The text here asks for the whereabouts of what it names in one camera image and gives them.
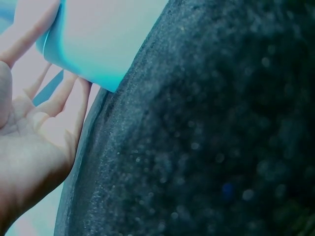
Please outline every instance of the hand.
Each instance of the hand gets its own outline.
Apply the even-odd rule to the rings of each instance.
[[[13,26],[0,36],[0,235],[56,188],[74,162],[91,84],[72,75],[35,107],[32,99],[47,65],[37,81],[12,100],[11,69],[51,26],[59,4],[20,0]]]

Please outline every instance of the light blue object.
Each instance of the light blue object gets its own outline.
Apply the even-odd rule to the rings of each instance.
[[[44,58],[114,92],[167,0],[62,0]]]

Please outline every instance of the finger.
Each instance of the finger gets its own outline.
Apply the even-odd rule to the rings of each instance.
[[[51,117],[59,114],[63,110],[77,78],[77,75],[65,73],[63,81],[58,85],[51,98],[35,108],[35,112],[44,112]]]
[[[12,75],[6,63],[0,61],[0,128],[9,117],[12,104]]]
[[[59,123],[62,123],[64,129],[70,134],[70,149],[68,150],[70,153],[75,153],[77,148],[87,111],[90,91],[91,83],[82,78],[78,78],[75,81],[63,111],[56,116]]]
[[[60,0],[21,0],[21,4],[27,2],[28,7],[23,9],[26,12],[23,17],[17,17],[14,24],[0,37],[0,60],[10,68],[52,25],[60,5]],[[41,7],[33,12],[30,6],[34,8],[37,7],[36,4]]]
[[[34,99],[51,65],[52,65],[51,63],[47,63],[46,67],[44,68],[43,72],[39,75],[35,83],[33,83],[30,87],[24,89],[25,94],[30,98],[30,100]]]

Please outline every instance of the palm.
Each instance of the palm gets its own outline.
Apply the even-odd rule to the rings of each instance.
[[[32,207],[68,175],[87,108],[89,83],[75,75],[65,78],[48,101],[33,105],[48,68],[12,101],[0,129],[0,192],[7,195],[2,204],[15,206],[10,209],[14,215]]]

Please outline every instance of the water droplet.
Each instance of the water droplet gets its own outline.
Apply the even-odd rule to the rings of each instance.
[[[254,191],[247,189],[243,192],[243,200],[250,201],[254,196]]]
[[[192,150],[198,150],[199,147],[200,147],[200,145],[199,145],[198,143],[192,143],[192,144],[191,144],[191,149],[192,149]]]
[[[176,219],[178,218],[178,213],[173,212],[173,213],[171,214],[171,217],[172,217],[173,220],[176,220]]]
[[[283,198],[285,195],[285,191],[286,186],[284,184],[279,184],[275,191],[276,198]]]
[[[224,161],[224,155],[222,153],[219,153],[216,155],[216,162],[217,163],[222,163]]]
[[[160,232],[164,231],[165,228],[166,228],[166,227],[165,227],[165,223],[164,223],[164,222],[160,222],[160,223],[158,224],[157,229],[158,229]]]
[[[274,45],[269,45],[267,50],[269,54],[273,55],[276,52],[276,47]]]
[[[269,67],[269,66],[270,66],[270,61],[269,61],[268,58],[263,58],[263,59],[261,60],[261,63],[262,63],[262,65],[265,66],[265,67]]]

